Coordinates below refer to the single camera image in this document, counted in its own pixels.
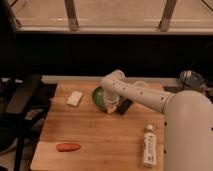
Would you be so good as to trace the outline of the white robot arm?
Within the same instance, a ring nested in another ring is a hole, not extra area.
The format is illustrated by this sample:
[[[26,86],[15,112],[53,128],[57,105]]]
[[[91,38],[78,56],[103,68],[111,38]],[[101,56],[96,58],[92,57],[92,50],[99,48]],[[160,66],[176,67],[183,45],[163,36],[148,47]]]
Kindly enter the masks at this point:
[[[160,91],[124,81],[115,70],[101,79],[109,105],[123,96],[165,115],[164,171],[213,171],[213,104],[200,92]]]

